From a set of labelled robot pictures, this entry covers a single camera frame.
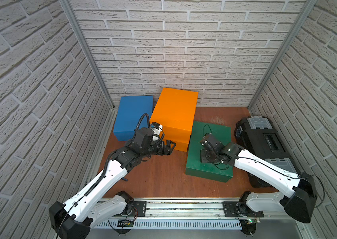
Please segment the orange shoebox front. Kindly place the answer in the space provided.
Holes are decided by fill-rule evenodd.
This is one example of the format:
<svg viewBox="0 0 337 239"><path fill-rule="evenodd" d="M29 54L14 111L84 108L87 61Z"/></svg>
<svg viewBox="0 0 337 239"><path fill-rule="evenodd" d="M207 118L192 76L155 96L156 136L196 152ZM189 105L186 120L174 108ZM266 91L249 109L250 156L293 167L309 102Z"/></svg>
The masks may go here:
<svg viewBox="0 0 337 239"><path fill-rule="evenodd" d="M169 139L177 145L188 145L197 100L198 92L163 88L150 122L156 122L163 127L164 139Z"/></svg>

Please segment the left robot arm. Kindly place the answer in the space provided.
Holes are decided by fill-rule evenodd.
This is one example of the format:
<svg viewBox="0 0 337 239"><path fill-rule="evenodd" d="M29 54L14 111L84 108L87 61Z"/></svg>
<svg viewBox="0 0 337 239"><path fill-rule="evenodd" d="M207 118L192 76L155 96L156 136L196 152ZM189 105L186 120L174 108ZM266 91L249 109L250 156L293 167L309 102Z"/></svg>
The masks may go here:
<svg viewBox="0 0 337 239"><path fill-rule="evenodd" d="M125 191L99 204L99 200L124 178L143 158L171 155L176 144L164 140L161 128L143 127L132 139L109 154L104 169L80 192L64 203L55 202L49 209L52 228L59 239L84 239L90 230L112 216L128 216L134 199Z"/></svg>

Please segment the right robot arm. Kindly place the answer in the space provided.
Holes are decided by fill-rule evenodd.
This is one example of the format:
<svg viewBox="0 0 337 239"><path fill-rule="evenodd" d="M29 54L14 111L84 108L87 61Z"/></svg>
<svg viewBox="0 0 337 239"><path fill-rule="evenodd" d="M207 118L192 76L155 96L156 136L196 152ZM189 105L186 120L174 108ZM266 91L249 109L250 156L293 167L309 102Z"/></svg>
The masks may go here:
<svg viewBox="0 0 337 239"><path fill-rule="evenodd" d="M208 133L200 141L201 159L220 162L244 170L278 190L277 193L245 192L235 212L247 217L259 217L263 211L285 212L291 218L308 224L316 206L317 190L311 175L301 175L281 169L230 142L224 145Z"/></svg>

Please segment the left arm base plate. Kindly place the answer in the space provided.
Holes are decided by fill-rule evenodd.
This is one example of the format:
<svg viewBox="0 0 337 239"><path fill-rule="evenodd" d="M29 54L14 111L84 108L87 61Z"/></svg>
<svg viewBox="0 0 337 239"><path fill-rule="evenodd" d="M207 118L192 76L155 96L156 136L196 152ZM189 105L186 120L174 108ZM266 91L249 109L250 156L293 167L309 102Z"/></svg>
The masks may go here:
<svg viewBox="0 0 337 239"><path fill-rule="evenodd" d="M146 215L147 202L146 201L134 201L133 206L127 206L127 209L117 216L123 216L127 218L144 217Z"/></svg>

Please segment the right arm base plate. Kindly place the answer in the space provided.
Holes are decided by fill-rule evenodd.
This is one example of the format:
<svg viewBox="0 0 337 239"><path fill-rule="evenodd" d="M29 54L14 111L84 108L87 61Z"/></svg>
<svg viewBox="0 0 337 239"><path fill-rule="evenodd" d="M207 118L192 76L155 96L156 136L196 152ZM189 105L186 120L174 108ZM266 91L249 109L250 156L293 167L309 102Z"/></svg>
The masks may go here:
<svg viewBox="0 0 337 239"><path fill-rule="evenodd" d="M224 215L226 218L262 218L263 211L255 212L250 209L246 203L237 201L226 201L222 203Z"/></svg>

